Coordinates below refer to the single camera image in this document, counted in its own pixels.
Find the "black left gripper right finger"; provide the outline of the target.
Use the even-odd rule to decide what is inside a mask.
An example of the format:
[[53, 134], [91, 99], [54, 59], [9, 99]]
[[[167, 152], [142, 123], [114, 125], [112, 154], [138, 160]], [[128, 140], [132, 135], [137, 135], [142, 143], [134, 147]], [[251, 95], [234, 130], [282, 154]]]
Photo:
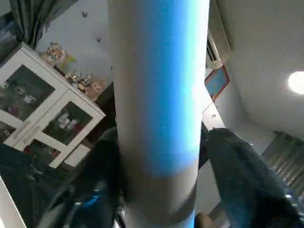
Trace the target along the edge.
[[200, 156], [213, 168], [233, 228], [302, 228], [304, 206], [249, 143], [229, 129], [201, 130]]

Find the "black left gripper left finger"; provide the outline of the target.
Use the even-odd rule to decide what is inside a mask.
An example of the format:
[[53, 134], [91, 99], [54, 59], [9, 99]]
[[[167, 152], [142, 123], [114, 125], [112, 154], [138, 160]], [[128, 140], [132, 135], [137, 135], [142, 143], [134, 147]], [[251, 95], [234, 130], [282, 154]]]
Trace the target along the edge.
[[122, 193], [117, 128], [106, 130], [51, 200], [38, 228], [112, 228]]

